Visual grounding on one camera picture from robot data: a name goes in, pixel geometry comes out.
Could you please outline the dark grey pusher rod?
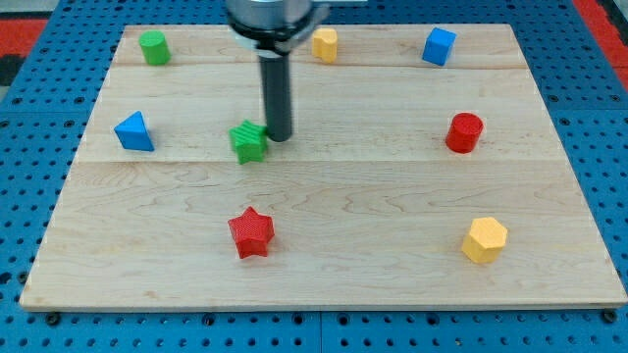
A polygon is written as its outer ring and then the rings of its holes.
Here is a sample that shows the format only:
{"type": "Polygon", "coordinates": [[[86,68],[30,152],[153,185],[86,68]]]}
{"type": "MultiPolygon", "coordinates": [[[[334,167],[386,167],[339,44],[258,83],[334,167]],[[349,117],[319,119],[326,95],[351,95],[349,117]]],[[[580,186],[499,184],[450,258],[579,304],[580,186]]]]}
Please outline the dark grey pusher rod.
{"type": "Polygon", "coordinates": [[[275,142],[292,136],[289,56],[259,56],[261,88],[268,137],[275,142]]]}

